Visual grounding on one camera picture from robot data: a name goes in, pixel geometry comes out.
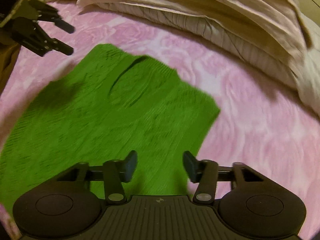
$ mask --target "bed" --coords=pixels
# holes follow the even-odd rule
[[[320,124],[296,92],[191,33],[97,6],[81,9],[69,1],[52,5],[76,32],[67,34],[50,23],[42,26],[75,52],[68,57],[53,51],[41,58],[22,49],[0,97],[1,145],[44,86],[71,71],[95,45],[111,43],[166,63],[184,81],[210,94],[221,113],[197,158],[223,166],[246,163],[298,195],[307,207],[300,237],[313,236],[320,227]],[[196,185],[188,187],[192,193]],[[219,183],[216,197],[228,190],[227,183]]]

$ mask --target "mattress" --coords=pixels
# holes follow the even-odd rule
[[[71,71],[95,45],[111,43],[166,63],[183,80],[215,99],[221,112],[198,159],[212,159],[222,166],[246,163],[304,201],[307,218],[300,231],[302,239],[311,238],[319,229],[320,124],[295,92],[191,33],[99,7],[81,10],[69,2],[52,5],[76,32],[65,33],[51,23],[42,26],[51,37],[73,46],[75,52],[68,57],[53,51],[41,58],[22,49],[0,97],[1,145],[44,86]],[[188,187],[192,193],[196,185]],[[227,183],[220,182],[216,197],[228,190]]]

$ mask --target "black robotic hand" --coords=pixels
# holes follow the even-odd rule
[[[6,36],[40,56],[51,50],[73,53],[72,47],[50,38],[38,21],[53,22],[68,33],[75,30],[62,20],[57,9],[39,0],[0,0],[0,28]]]

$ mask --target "ridged plastic surface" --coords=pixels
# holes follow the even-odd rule
[[[21,240],[34,240],[24,236]],[[187,196],[133,196],[109,207],[90,229],[69,240],[245,240],[218,219],[213,209]],[[297,236],[288,238],[298,240]]]

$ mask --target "circular pad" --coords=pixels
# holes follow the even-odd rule
[[[74,181],[41,184],[13,205],[13,217],[18,227],[36,238],[78,234],[92,225],[100,212],[97,196],[83,188],[81,182]]]
[[[48,195],[36,203],[37,210],[44,215],[57,216],[68,212],[73,206],[71,198],[65,195]]]
[[[248,238],[283,238],[297,234],[306,208],[295,194],[274,184],[247,182],[219,202],[222,220]]]
[[[274,216],[283,210],[283,203],[269,195],[253,196],[247,200],[247,208],[259,216]]]

